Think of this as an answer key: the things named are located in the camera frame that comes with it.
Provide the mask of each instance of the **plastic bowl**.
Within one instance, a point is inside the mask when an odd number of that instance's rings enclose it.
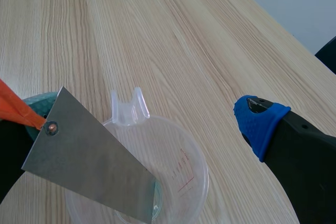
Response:
[[[207,196],[208,168],[193,138],[159,116],[129,126],[115,122],[110,120],[104,126],[158,180],[152,223],[194,224]],[[66,202],[74,224],[142,223],[68,190]]]

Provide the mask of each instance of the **orange handle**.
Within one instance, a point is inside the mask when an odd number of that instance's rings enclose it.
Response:
[[[36,114],[0,79],[0,118],[41,130],[46,120]]]

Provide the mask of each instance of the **wooden table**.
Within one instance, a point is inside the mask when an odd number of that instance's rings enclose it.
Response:
[[[142,88],[152,114],[202,148],[209,192],[198,223],[297,223],[242,138],[244,94],[292,107],[336,135],[336,77],[253,0],[0,0],[0,78],[22,98],[65,86],[101,122],[109,92]],[[63,189],[25,174],[0,223],[71,223]]]

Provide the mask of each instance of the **blue rubber grip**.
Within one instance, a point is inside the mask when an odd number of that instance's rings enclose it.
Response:
[[[256,97],[245,95],[239,98],[233,110],[240,132],[248,138],[253,152],[263,162],[273,132],[279,121],[290,111],[290,107],[273,103],[266,111],[254,113],[249,109],[248,98]]]

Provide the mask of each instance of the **red measurement markings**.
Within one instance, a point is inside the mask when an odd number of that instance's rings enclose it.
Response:
[[[189,188],[188,191],[185,191],[184,193],[182,193],[181,196],[179,196],[179,198],[181,198],[182,196],[184,196],[187,192],[189,192],[191,189],[193,189],[193,187]]]
[[[192,177],[184,186],[181,187],[180,190],[178,190],[177,192],[180,192],[187,184],[189,184],[190,181],[192,181],[194,179],[194,177]]]
[[[183,157],[181,158],[181,160],[182,160],[182,162],[186,165],[186,161],[185,161],[185,159],[188,161],[188,163],[189,163],[189,157],[188,157],[188,155],[184,152],[184,150],[181,148],[181,153],[182,153],[182,155],[183,155]],[[187,183],[185,183],[184,184],[184,186],[182,186],[177,192],[180,192],[187,184],[189,184],[189,182],[190,181],[192,181],[193,179],[194,179],[194,171],[193,171],[193,168],[191,167],[191,165],[190,165],[190,163],[189,163],[189,167],[190,167],[190,169],[191,169],[191,172],[192,172],[192,178],[191,179],[189,179],[189,181],[187,182]]]

